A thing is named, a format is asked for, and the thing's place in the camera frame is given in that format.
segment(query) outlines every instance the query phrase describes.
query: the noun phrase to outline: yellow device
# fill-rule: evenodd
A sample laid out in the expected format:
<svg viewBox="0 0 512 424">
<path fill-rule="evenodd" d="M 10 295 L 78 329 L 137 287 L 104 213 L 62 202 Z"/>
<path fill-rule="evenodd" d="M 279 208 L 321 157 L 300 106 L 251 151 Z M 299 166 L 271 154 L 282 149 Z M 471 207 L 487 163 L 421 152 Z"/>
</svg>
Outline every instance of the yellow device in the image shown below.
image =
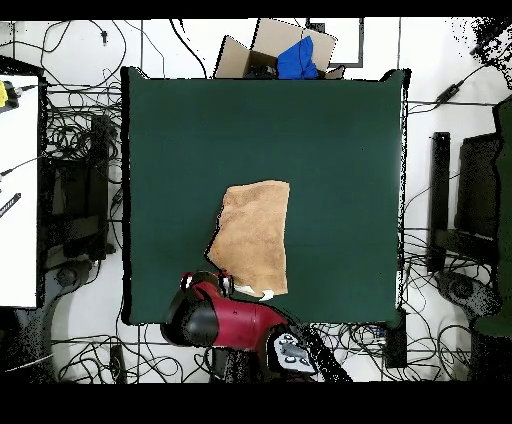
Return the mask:
<svg viewBox="0 0 512 424">
<path fill-rule="evenodd" d="M 22 93 L 23 89 L 14 88 L 10 81 L 0 81 L 0 113 L 16 109 Z"/>
<path fill-rule="evenodd" d="M 2 81 L 0 81 L 0 107 L 4 107 L 7 103 L 7 90 L 5 89 L 5 85 Z"/>
</svg>

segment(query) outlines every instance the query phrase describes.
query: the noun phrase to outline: green table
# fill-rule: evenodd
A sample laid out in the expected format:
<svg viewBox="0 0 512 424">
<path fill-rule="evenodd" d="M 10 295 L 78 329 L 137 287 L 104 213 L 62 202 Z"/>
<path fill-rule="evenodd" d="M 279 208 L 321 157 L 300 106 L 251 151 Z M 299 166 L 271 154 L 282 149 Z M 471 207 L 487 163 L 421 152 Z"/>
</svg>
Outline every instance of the green table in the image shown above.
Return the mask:
<svg viewBox="0 0 512 424">
<path fill-rule="evenodd" d="M 267 179 L 290 183 L 288 294 L 269 303 L 304 322 L 395 319 L 405 76 L 149 80 L 123 68 L 123 320 L 163 322 L 182 273 L 211 269 L 226 189 Z"/>
</svg>

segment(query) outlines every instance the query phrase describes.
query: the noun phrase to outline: black cable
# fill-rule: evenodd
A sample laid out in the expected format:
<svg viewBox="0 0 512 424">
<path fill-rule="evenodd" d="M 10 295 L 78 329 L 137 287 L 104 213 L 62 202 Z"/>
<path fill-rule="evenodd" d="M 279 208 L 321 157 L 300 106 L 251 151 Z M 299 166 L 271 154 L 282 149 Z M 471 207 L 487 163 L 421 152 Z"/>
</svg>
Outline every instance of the black cable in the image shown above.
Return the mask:
<svg viewBox="0 0 512 424">
<path fill-rule="evenodd" d="M 137 28 L 136 26 L 133 26 L 131 23 L 129 23 L 128 21 L 124 21 L 127 25 L 131 26 L 132 28 L 136 29 L 137 31 L 141 32 L 147 39 L 148 41 L 150 42 L 150 44 L 153 46 L 153 48 L 157 51 L 157 53 L 162 57 L 162 73 L 164 74 L 164 78 L 165 78 L 165 58 L 164 58 L 164 55 L 160 52 L 160 50 L 158 50 L 156 48 L 156 46 L 153 44 L 153 42 L 151 41 L 151 39 L 148 37 L 148 35 L 140 28 Z"/>
<path fill-rule="evenodd" d="M 169 22 L 171 23 L 171 26 L 172 26 L 172 30 L 174 31 L 174 33 L 176 34 L 176 36 L 179 38 L 179 40 L 181 41 L 181 44 L 183 44 L 187 50 L 192 54 L 192 56 L 194 56 L 196 58 L 196 60 L 199 62 L 199 64 L 201 65 L 201 69 L 203 70 L 203 73 L 204 73 L 204 77 L 206 79 L 208 79 L 208 76 L 206 75 L 206 69 L 204 68 L 204 65 L 203 65 L 203 62 L 201 62 L 201 59 L 199 59 L 199 57 L 192 51 L 192 49 L 188 46 L 187 43 L 185 43 L 185 40 L 183 40 L 183 38 L 181 37 L 181 35 L 178 33 L 178 31 L 176 31 L 176 27 L 174 26 L 174 22 L 172 21 L 172 19 L 169 19 Z"/>
<path fill-rule="evenodd" d="M 140 325 L 137 326 L 137 383 L 140 382 Z"/>
<path fill-rule="evenodd" d="M 127 43 L 126 43 L 126 38 L 124 37 L 124 34 L 123 32 L 121 31 L 121 29 L 117 26 L 117 24 L 115 23 L 114 20 L 112 20 L 112 23 L 114 24 L 114 26 L 116 27 L 116 29 L 118 30 L 119 34 L 121 35 L 121 38 L 123 39 L 123 43 L 124 43 L 124 52 L 123 52 L 123 56 L 119 62 L 119 64 L 117 65 L 116 69 L 107 77 L 105 78 L 103 81 L 101 81 L 99 84 L 95 84 L 95 85 L 92 85 L 92 86 L 89 86 L 87 88 L 83 88 L 81 90 L 69 90 L 68 88 L 66 88 L 65 85 L 63 85 L 56 77 L 55 75 L 53 75 L 49 70 L 48 68 L 46 68 L 43 64 L 43 57 L 44 57 L 44 53 L 51 53 L 51 51 L 45 51 L 44 50 L 44 46 L 45 46 L 45 43 L 46 43 L 46 38 L 48 36 L 48 32 L 50 31 L 50 29 L 52 29 L 53 27 L 57 26 L 57 25 L 61 25 L 63 23 L 67 22 L 67 26 L 66 26 L 66 29 L 64 31 L 64 34 L 67 32 L 67 30 L 69 29 L 69 26 L 71 24 L 72 21 L 61 21 L 61 22 L 57 22 L 55 24 L 52 24 L 50 25 L 45 33 L 44 33 L 44 37 L 43 37 L 43 47 L 41 48 L 41 57 L 40 57 L 40 66 L 41 68 L 43 68 L 55 81 L 57 81 L 57 83 L 62 86 L 62 88 L 70 93 L 76 93 L 76 92 L 86 92 L 86 91 L 89 91 L 89 90 L 92 90 L 93 88 L 97 88 L 99 86 L 102 86 L 105 82 L 107 82 L 112 76 L 114 76 L 114 74 L 121 68 L 121 65 L 123 64 L 123 61 L 124 61 L 124 58 L 126 57 L 126 52 L 127 52 Z"/>
<path fill-rule="evenodd" d="M 442 94 L 440 94 L 437 97 L 436 101 L 435 101 L 435 102 L 437 102 L 437 104 L 433 108 L 428 109 L 428 110 L 421 110 L 421 111 L 417 111 L 417 112 L 411 112 L 414 108 L 416 108 L 416 107 L 418 107 L 420 105 L 414 106 L 413 108 L 411 108 L 409 110 L 408 115 L 414 115 L 415 113 L 431 112 L 434 109 L 437 109 L 439 106 L 442 106 L 443 104 L 446 104 L 448 102 L 448 100 L 450 100 L 453 96 L 455 96 L 457 94 L 457 92 L 459 91 L 459 88 L 468 80 L 468 78 L 470 78 L 471 76 L 473 76 L 474 74 L 476 74 L 478 71 L 480 71 L 483 68 L 486 68 L 488 66 L 493 66 L 507 52 L 507 50 L 510 48 L 510 46 L 512 46 L 512 42 L 509 43 L 507 45 L 507 47 L 505 47 L 505 49 L 501 52 L 501 54 L 499 56 L 497 56 L 494 59 L 489 60 L 489 63 L 486 63 L 486 64 L 483 64 L 483 65 L 479 66 L 477 69 L 475 69 L 474 71 L 470 72 L 467 76 L 465 76 L 463 79 L 461 79 L 457 84 L 453 84 L 447 90 L 445 90 Z"/>
<path fill-rule="evenodd" d="M 439 355 L 439 360 L 441 362 L 441 366 L 443 367 L 443 370 L 445 371 L 445 373 L 448 375 L 448 377 L 450 378 L 450 380 L 456 380 L 456 378 L 450 373 L 448 372 L 448 370 L 446 369 L 446 364 L 445 364 L 445 361 L 444 361 L 444 358 L 443 358 L 443 355 L 442 355 L 442 350 L 441 350 L 441 337 L 442 335 L 444 334 L 444 332 L 446 330 L 449 330 L 450 328 L 461 328 L 465 331 L 467 331 L 470 335 L 471 335 L 471 330 L 467 327 L 464 327 L 463 325 L 459 325 L 459 324 L 451 324 L 451 325 L 447 325 L 446 327 L 444 327 L 440 332 L 439 334 L 437 335 L 437 352 L 438 352 L 438 355 Z M 463 361 L 460 361 L 462 362 L 464 365 L 468 366 L 469 364 L 468 363 L 464 363 Z"/>
<path fill-rule="evenodd" d="M 423 105 L 416 105 L 416 106 L 414 106 L 413 108 L 411 108 L 411 110 L 412 110 L 412 109 L 414 109 L 414 108 L 416 108 L 416 107 L 418 107 L 418 106 L 423 106 Z M 414 115 L 415 113 L 426 113 L 426 112 L 432 112 L 434 109 L 437 109 L 439 106 L 441 106 L 441 103 L 436 104 L 436 105 L 435 105 L 433 108 L 431 108 L 431 109 L 427 109 L 427 110 L 419 110 L 419 111 L 417 111 L 417 112 L 410 112 L 410 111 L 409 111 L 409 112 L 407 113 L 407 116 L 409 116 L 409 115 Z"/>
<path fill-rule="evenodd" d="M 455 178 L 455 177 L 458 177 L 459 175 L 460 175 L 460 172 L 459 172 L 459 173 L 457 173 L 457 174 L 455 174 L 455 175 L 452 175 L 450 178 L 448 178 L 448 180 L 451 180 L 451 179 L 453 179 L 453 178 Z M 423 191 L 419 192 L 416 196 L 414 196 L 412 199 L 410 199 L 410 200 L 406 203 L 406 205 L 405 205 L 405 208 L 404 208 L 404 215 L 405 215 L 405 212 L 407 211 L 407 208 L 408 208 L 408 207 L 409 207 L 409 205 L 411 204 L 411 202 L 412 202 L 414 199 L 416 199 L 417 197 L 421 196 L 423 193 L 425 193 L 425 192 L 429 191 L 431 188 L 432 188 L 432 185 L 428 186 L 425 190 L 423 190 Z"/>
</svg>

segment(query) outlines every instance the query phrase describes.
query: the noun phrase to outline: blue cloth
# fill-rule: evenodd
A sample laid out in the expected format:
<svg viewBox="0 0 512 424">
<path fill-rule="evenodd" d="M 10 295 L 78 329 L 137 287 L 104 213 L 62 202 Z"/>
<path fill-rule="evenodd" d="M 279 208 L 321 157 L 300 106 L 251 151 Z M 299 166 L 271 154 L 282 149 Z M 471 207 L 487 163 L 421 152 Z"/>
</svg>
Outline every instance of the blue cloth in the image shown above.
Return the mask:
<svg viewBox="0 0 512 424">
<path fill-rule="evenodd" d="M 277 57 L 279 79 L 314 79 L 318 76 L 311 61 L 313 41 L 308 35 Z"/>
</svg>

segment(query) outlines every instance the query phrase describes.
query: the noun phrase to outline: cardboard box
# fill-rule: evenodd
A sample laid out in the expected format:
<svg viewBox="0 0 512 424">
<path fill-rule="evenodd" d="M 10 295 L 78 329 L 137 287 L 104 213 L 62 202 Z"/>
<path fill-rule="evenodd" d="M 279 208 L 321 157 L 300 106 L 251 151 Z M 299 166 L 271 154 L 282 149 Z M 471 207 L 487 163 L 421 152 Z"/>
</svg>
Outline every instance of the cardboard box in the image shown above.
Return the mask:
<svg viewBox="0 0 512 424">
<path fill-rule="evenodd" d="M 337 72 L 326 77 L 337 41 L 335 37 L 268 18 L 258 19 L 250 49 L 229 35 L 224 37 L 214 78 L 244 78 L 251 66 L 276 67 L 277 57 L 298 43 L 301 36 L 306 38 L 308 35 L 313 41 L 312 61 L 318 69 L 319 77 L 321 79 L 338 79 L 341 74 L 342 78 L 343 71 L 340 72 L 340 68 L 335 69 L 334 71 Z"/>
</svg>

